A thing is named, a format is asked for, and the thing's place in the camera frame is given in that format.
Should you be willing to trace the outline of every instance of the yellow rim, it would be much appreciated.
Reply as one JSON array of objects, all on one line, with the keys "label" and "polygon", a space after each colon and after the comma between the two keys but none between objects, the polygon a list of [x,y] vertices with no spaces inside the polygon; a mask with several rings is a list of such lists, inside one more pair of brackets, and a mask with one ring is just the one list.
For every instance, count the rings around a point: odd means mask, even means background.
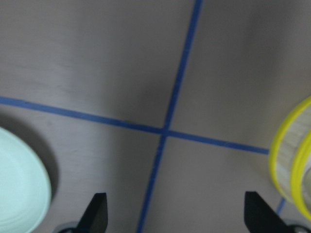
[{"label": "yellow rim", "polygon": [[291,193],[293,201],[297,206],[298,210],[303,214],[307,219],[311,220],[311,213],[307,209],[305,201],[303,200],[302,195],[302,182],[303,182],[303,173],[305,169],[305,164],[308,160],[308,157],[311,152],[311,130],[304,137],[300,143],[297,153],[295,155],[293,166],[291,170]]},{"label": "yellow rim", "polygon": [[270,152],[269,152],[269,170],[270,175],[272,178],[272,181],[274,185],[276,186],[277,190],[280,192],[282,196],[284,196],[288,201],[292,201],[290,197],[287,197],[285,195],[284,191],[282,190],[280,184],[277,181],[276,177],[276,159],[277,159],[277,152],[280,146],[280,143],[291,125],[291,123],[296,119],[296,117],[308,106],[311,104],[311,96],[306,98],[304,101],[302,101],[300,104],[298,104],[285,118],[285,120],[282,122],[281,126],[276,132],[275,137],[273,138]]}]

